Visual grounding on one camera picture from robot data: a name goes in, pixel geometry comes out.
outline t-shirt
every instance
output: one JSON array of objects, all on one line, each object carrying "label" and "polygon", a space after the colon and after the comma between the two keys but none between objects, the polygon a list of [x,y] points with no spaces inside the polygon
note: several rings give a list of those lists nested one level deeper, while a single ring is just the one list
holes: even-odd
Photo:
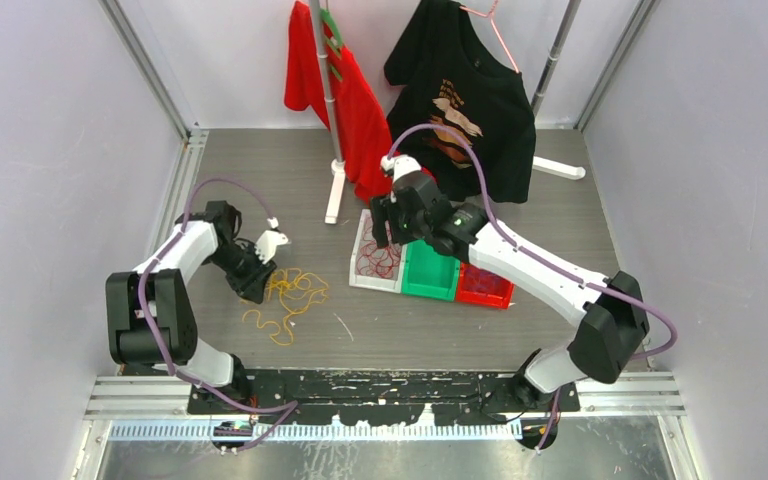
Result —
[{"label": "t-shirt", "polygon": [[[528,199],[536,131],[522,75],[481,44],[469,13],[450,0],[422,0],[384,64],[404,85],[387,116],[393,139],[419,123],[454,128],[481,162],[497,202]],[[480,193],[475,167],[446,132],[422,130],[399,146],[437,178],[451,200]]]},{"label": "t-shirt", "polygon": [[[326,34],[330,35],[327,26]],[[313,35],[310,8],[297,1],[290,15],[284,105],[296,111],[313,107],[330,129]],[[346,178],[355,184],[355,195],[368,203],[370,197],[389,193],[392,186],[392,180],[381,172],[381,157],[393,143],[390,129],[352,52],[345,46],[339,56],[331,48],[326,50],[328,62],[342,76],[342,81],[338,80],[329,69]]]}]

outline robotic arm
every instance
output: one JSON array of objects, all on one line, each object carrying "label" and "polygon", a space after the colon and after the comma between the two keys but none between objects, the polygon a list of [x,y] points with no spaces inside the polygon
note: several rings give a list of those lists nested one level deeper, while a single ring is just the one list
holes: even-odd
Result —
[{"label": "robotic arm", "polygon": [[[643,310],[584,285],[594,283],[641,299],[634,277],[620,271],[608,278],[573,265],[528,242],[503,222],[497,222],[500,233],[484,209],[471,204],[453,207],[409,156],[384,157],[381,168],[393,177],[393,188],[390,195],[370,202],[379,247],[390,241],[423,240],[441,255],[508,279],[576,328],[571,343],[538,350],[520,367],[512,388],[521,400],[527,405],[547,403],[559,387],[586,377],[602,383],[617,380],[649,332],[648,319]],[[385,223],[390,225],[389,239]],[[514,245],[525,247],[531,255]],[[547,263],[574,273],[583,282],[571,281]]]},{"label": "robotic arm", "polygon": [[152,365],[166,370],[157,342],[145,322],[137,285],[152,263],[146,285],[148,309],[155,318],[178,370],[239,399],[248,398],[249,385],[242,362],[220,352],[198,337],[186,284],[203,264],[212,263],[240,298],[263,302],[264,290],[276,265],[272,258],[281,245],[289,244],[278,231],[278,221],[257,242],[236,238],[240,212],[224,201],[208,202],[205,211],[190,217],[186,232],[176,221],[169,239],[148,260],[129,272],[107,279],[107,323],[110,354],[122,365]]}]

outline gray wood surface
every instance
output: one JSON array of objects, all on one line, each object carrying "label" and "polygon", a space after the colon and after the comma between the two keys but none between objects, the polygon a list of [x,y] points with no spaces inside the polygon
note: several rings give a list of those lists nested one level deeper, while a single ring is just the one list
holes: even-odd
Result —
[{"label": "gray wood surface", "polygon": [[[579,132],[538,131],[537,155],[589,169]],[[323,223],[333,158],[325,130],[212,130],[199,180],[222,176],[256,188],[292,239],[279,268],[300,267],[330,284],[329,299],[293,318],[295,343],[275,345],[269,327],[242,321],[221,271],[202,268],[188,286],[202,338],[250,367],[378,369],[515,369],[535,349],[572,336],[548,306],[515,291],[506,311],[352,288],[349,260],[363,205],[347,184],[337,225]],[[235,187],[206,187],[194,206],[225,199],[243,212],[242,234],[266,227],[258,204]],[[588,171],[580,181],[535,172],[527,204],[503,204],[497,215],[530,241],[585,268],[613,274],[617,261]],[[277,302],[259,307],[280,321]],[[352,337],[337,319],[339,316]]]}]

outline red shirt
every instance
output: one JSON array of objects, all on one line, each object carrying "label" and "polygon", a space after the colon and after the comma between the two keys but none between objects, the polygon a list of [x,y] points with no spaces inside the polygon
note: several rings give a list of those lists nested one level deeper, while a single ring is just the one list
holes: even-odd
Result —
[{"label": "red shirt", "polygon": [[[290,50],[284,105],[296,111],[311,106],[322,123],[331,128],[325,110],[325,93],[322,90],[313,38],[310,7],[296,1],[290,15]],[[326,50],[328,62],[343,77],[342,81],[337,80],[329,69],[340,148],[346,162],[346,178],[355,184],[355,195],[369,203],[370,197],[389,193],[392,185],[390,178],[381,173],[380,166],[381,157],[387,154],[392,145],[387,117],[363,78],[352,52],[344,46],[338,58],[330,48]]]}]

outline green hanger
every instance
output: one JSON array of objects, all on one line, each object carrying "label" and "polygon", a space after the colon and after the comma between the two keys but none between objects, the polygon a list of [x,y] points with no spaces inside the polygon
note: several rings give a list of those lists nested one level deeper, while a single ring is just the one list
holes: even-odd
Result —
[{"label": "green hanger", "polygon": [[[331,29],[331,35],[333,35],[332,38],[326,37],[325,43],[328,44],[328,48],[334,52],[334,55],[337,55],[337,58],[343,58],[343,54],[340,52],[340,49],[343,48],[343,37],[340,36],[340,30],[337,28],[337,23],[334,22],[334,17],[331,16],[331,12],[325,10],[324,8],[320,10],[320,13],[322,16],[322,23],[328,25],[328,28]],[[337,79],[337,81],[342,82],[343,76],[340,75],[339,71],[337,71],[337,67],[331,63],[329,63],[328,66],[331,67],[331,73],[334,74],[334,77]]]}]

